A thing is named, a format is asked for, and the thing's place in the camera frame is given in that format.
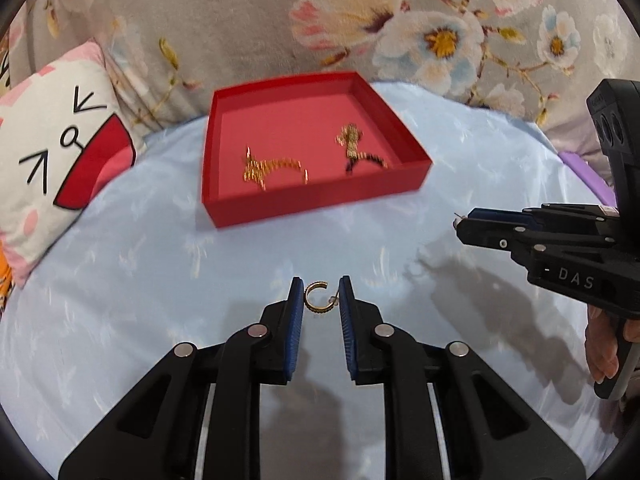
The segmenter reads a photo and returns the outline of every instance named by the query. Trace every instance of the cartoon pillow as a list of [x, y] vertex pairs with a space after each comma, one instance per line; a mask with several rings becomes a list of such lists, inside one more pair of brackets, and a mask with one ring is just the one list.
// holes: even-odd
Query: cartoon pillow
[[145, 149], [120, 116], [94, 42], [0, 98], [0, 242], [18, 285]]

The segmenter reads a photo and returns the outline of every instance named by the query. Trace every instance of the hoop earring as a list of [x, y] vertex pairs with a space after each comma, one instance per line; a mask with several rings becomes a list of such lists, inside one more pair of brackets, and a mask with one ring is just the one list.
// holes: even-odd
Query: hoop earring
[[336, 306], [338, 304], [338, 292], [336, 291], [335, 295], [329, 298], [328, 303], [326, 304], [326, 306], [315, 306], [313, 303], [311, 303], [309, 301], [309, 294], [313, 291], [316, 290], [316, 288], [324, 288], [326, 289], [328, 286], [327, 282], [313, 282], [311, 284], [309, 284], [307, 286], [307, 288], [305, 289], [305, 294], [303, 296], [303, 299], [305, 301], [305, 306], [314, 314], [326, 314], [327, 312], [329, 312], [334, 306]]

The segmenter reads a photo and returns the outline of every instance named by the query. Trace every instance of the orange fabric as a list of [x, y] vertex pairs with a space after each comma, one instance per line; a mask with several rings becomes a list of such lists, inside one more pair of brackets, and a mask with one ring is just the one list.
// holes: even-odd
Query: orange fabric
[[9, 298], [13, 288], [14, 282], [11, 276], [11, 267], [6, 262], [6, 258], [2, 253], [2, 245], [0, 245], [0, 317], [4, 312], [6, 300]]

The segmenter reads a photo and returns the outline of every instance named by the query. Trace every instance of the metal screw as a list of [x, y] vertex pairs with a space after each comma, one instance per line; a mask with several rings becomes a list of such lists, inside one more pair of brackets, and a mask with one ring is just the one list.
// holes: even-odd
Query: metal screw
[[174, 348], [176, 357], [189, 357], [193, 353], [193, 346], [189, 343], [180, 343]]
[[383, 323], [375, 327], [373, 331], [376, 333], [377, 336], [391, 337], [396, 330], [391, 325]]
[[268, 334], [268, 332], [269, 332], [269, 329], [261, 324], [251, 325], [247, 329], [247, 333], [251, 337], [264, 337]]
[[460, 341], [456, 341], [455, 343], [451, 343], [449, 345], [449, 352], [451, 352], [456, 357], [464, 357], [469, 353], [469, 347]]

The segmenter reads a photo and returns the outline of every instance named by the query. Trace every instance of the purple object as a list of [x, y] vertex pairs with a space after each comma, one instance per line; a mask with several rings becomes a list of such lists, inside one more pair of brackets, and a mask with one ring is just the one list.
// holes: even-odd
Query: purple object
[[616, 194], [609, 185], [591, 169], [582, 157], [577, 153], [560, 152], [560, 159], [583, 181], [594, 195], [598, 197], [602, 205], [616, 206]]

